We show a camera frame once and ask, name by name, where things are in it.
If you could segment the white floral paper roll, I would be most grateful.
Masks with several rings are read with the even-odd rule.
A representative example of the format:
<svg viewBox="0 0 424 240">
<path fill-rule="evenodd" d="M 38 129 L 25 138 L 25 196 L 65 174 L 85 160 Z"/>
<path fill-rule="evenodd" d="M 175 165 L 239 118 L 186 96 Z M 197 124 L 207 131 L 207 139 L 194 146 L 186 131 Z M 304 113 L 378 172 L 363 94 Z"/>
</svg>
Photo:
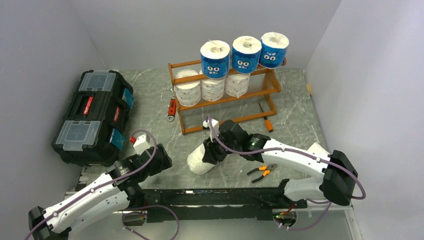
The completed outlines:
<svg viewBox="0 0 424 240">
<path fill-rule="evenodd" d="M 231 97 L 240 98 L 249 88 L 250 74 L 231 74 L 225 79 L 224 91 Z"/>
<path fill-rule="evenodd" d="M 226 77 L 217 79 L 205 78 L 200 81 L 201 97 L 208 102 L 220 100 L 225 93 Z"/>
<path fill-rule="evenodd" d="M 196 75 L 198 75 L 198 72 L 193 69 L 183 69 L 176 73 L 175 78 L 180 79 Z M 176 84 L 174 86 L 174 92 L 181 106 L 192 107 L 198 104 L 202 98 L 201 81 L 197 80 L 187 83 Z"/>
</svg>

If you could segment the blue paper roll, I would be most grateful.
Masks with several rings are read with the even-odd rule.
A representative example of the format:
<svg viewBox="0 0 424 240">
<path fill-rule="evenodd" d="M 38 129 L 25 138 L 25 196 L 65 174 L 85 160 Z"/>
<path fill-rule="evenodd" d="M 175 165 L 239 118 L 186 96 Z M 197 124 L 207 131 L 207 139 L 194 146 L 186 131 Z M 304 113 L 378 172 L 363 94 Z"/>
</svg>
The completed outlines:
<svg viewBox="0 0 424 240">
<path fill-rule="evenodd" d="M 253 36 L 240 36 L 232 43 L 231 67 L 241 74 L 254 72 L 259 64 L 261 42 Z"/>
<path fill-rule="evenodd" d="M 209 40 L 200 48 L 202 73 L 210 79 L 224 78 L 230 70 L 230 46 L 222 40 Z"/>
<path fill-rule="evenodd" d="M 282 33 L 266 32 L 261 39 L 261 53 L 259 56 L 259 65 L 267 69 L 276 69 L 284 62 L 289 39 Z"/>
</svg>

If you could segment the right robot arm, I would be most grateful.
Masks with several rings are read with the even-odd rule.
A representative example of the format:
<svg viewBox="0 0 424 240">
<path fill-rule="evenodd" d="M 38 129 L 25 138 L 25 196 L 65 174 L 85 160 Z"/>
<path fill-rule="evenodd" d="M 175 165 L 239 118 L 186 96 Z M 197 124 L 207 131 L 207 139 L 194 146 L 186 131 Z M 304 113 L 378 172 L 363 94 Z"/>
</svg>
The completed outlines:
<svg viewBox="0 0 424 240">
<path fill-rule="evenodd" d="M 355 187 L 359 185 L 358 172 L 342 151 L 307 151 L 267 135 L 249 134 L 232 120 L 219 123 L 208 118 L 202 127 L 209 130 L 209 138 L 201 145 L 204 152 L 200 160 L 204 164 L 213 167 L 228 155 L 236 154 L 266 167 L 274 164 L 308 175 L 304 179 L 285 178 L 280 181 L 275 200 L 282 208 L 307 199 L 326 199 L 339 206 L 348 206 L 353 199 L 358 199 L 353 195 Z"/>
</svg>

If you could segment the plain white paper roll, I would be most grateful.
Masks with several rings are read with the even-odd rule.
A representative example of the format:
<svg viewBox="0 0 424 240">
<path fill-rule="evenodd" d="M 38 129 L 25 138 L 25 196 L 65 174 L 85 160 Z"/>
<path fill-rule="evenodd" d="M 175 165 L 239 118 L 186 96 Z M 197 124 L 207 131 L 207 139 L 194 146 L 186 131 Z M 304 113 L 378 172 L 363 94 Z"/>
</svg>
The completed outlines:
<svg viewBox="0 0 424 240">
<path fill-rule="evenodd" d="M 192 153 L 188 155 L 187 165 L 191 172 L 197 175 L 204 175 L 217 165 L 216 163 L 213 164 L 204 161 L 205 156 L 206 150 L 203 144 L 198 146 Z"/>
</svg>

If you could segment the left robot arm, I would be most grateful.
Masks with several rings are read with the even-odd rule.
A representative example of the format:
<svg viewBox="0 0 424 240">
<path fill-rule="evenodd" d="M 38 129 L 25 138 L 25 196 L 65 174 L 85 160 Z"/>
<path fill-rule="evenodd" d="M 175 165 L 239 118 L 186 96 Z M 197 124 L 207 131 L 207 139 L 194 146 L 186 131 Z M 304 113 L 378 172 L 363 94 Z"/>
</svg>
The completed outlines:
<svg viewBox="0 0 424 240">
<path fill-rule="evenodd" d="M 145 194 L 139 184 L 172 165 L 162 144 L 117 160 L 69 198 L 47 208 L 37 206 L 30 210 L 29 233 L 25 238 L 66 240 L 70 234 L 112 212 L 127 208 L 137 210 L 145 204 Z"/>
</svg>

